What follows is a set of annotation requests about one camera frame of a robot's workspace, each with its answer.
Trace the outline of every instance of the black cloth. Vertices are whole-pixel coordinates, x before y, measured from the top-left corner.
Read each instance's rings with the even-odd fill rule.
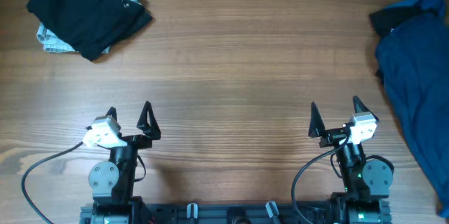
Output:
[[[381,39],[398,27],[402,22],[418,16],[423,10],[419,6],[401,6],[386,8],[370,14],[370,21]]]
[[[449,28],[443,18],[445,4],[443,0],[400,3],[410,2],[417,2],[424,12],[402,19],[394,28],[395,21],[388,18],[373,22],[376,30],[393,28],[375,54],[408,147],[438,194],[443,205],[439,215],[449,218]],[[433,13],[423,6],[433,8]]]
[[[29,0],[27,8],[89,60],[152,19],[145,7],[131,0]]]

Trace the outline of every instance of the crumpled fabric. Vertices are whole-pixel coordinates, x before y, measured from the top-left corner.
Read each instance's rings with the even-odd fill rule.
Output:
[[[72,46],[68,43],[63,42],[59,39],[56,34],[54,34],[49,29],[45,28],[43,23],[39,25],[36,34],[37,39],[43,44],[43,49],[47,52],[51,53],[66,53],[66,52],[76,52]],[[103,53],[108,53],[111,47],[107,47]]]
[[[449,28],[444,22],[445,1],[403,0],[390,5],[371,15],[374,29],[379,30],[382,23],[373,21],[373,16],[389,22],[382,11],[397,14],[390,9],[399,7],[419,7],[422,12],[389,27],[391,31],[377,45],[375,56],[408,147],[443,205],[438,214],[449,218]]]

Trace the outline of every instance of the wooden table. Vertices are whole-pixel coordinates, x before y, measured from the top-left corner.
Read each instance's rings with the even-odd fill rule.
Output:
[[[135,195],[289,202],[297,170],[326,151],[307,137],[310,102],[331,128],[348,120],[353,95],[381,119],[364,147],[396,167],[394,223],[445,222],[374,75],[368,14],[398,0],[146,0],[156,20],[96,63],[42,51],[27,1],[0,5],[2,223],[42,223],[20,191],[31,164],[77,144],[110,106],[122,132],[137,133],[146,100],[163,137],[140,152],[148,174]],[[29,195],[54,222],[78,223],[79,208],[92,202],[88,173],[107,158],[81,147],[45,163],[29,176]],[[334,191],[342,181],[326,158],[301,177],[297,198]]]

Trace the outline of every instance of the black cable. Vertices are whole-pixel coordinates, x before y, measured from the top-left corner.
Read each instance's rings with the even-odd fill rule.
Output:
[[[334,156],[335,156],[335,153],[333,153],[333,154],[331,154],[331,156],[330,156],[330,165],[332,166],[332,169],[334,169],[334,172],[335,172],[335,174],[337,175],[337,177],[338,178],[342,178],[342,175],[340,175],[339,173],[338,173],[338,171],[337,171],[337,169],[335,168],[335,166],[334,166]]]
[[[103,146],[101,146],[101,145],[96,145],[97,147],[101,147],[102,149],[104,149],[104,150],[111,150],[110,148],[108,148],[108,147],[103,147]]]
[[[374,154],[374,155],[370,155],[369,157],[366,157],[366,159],[367,160],[369,160],[369,159],[377,159],[379,161],[382,161],[385,164],[387,164],[388,167],[390,167],[391,172],[394,173],[394,165],[387,158],[384,158],[384,157],[381,157],[379,155]]]
[[[293,184],[292,184],[292,192],[291,192],[291,196],[292,196],[292,205],[293,205],[293,210],[296,211],[308,224],[313,224],[310,220],[308,220],[302,213],[301,211],[298,209],[297,204],[296,204],[296,198],[295,198],[295,188],[296,188],[296,183],[298,181],[298,179],[300,179],[300,176],[302,175],[302,173],[309,168],[309,166],[311,166],[314,162],[322,159],[323,157],[327,157],[329,154],[334,154],[336,153],[338,150],[341,150],[349,141],[349,135],[346,137],[346,140],[344,140],[343,144],[341,144],[338,148],[335,148],[331,151],[327,151],[326,153],[320,154],[319,156],[313,158],[312,160],[308,161],[301,169],[300,171],[297,172],[295,179],[293,180]]]
[[[145,168],[145,164],[143,164],[143,161],[142,161],[142,158],[140,157],[140,155],[138,155],[138,159],[139,159],[140,164],[143,167],[144,174],[143,174],[143,178],[135,178],[134,182],[142,181],[145,178],[145,176],[147,175],[147,169]]]
[[[83,142],[80,142],[80,143],[76,144],[74,147],[72,147],[72,148],[70,148],[70,149],[68,149],[68,150],[62,151],[61,153],[54,154],[54,155],[52,155],[51,157],[44,158],[44,159],[42,159],[41,161],[39,161],[39,162],[37,162],[37,163],[31,165],[31,167],[29,167],[29,168],[27,169],[27,171],[23,174],[23,177],[22,177],[22,192],[23,192],[23,196],[25,196],[25,199],[28,201],[28,204],[29,204],[29,205],[36,211],[36,213],[37,213],[39,216],[41,216],[41,218],[42,218],[45,222],[47,222],[47,223],[49,223],[49,224],[53,224],[53,223],[52,223],[47,217],[45,217],[44,214],[43,214],[39,209],[37,209],[37,206],[36,206],[36,205],[33,203],[33,201],[29,198],[28,193],[27,193],[27,189],[25,188],[25,180],[27,179],[28,174],[29,174],[34,168],[36,168],[37,166],[39,166],[40,164],[43,164],[44,162],[47,162],[48,160],[51,160],[51,159],[53,159],[53,158],[60,157],[60,156],[62,156],[62,155],[64,155],[64,154],[67,154],[68,152],[71,152],[71,151],[77,149],[77,148],[78,148],[79,146],[81,146],[81,145],[83,145]]]

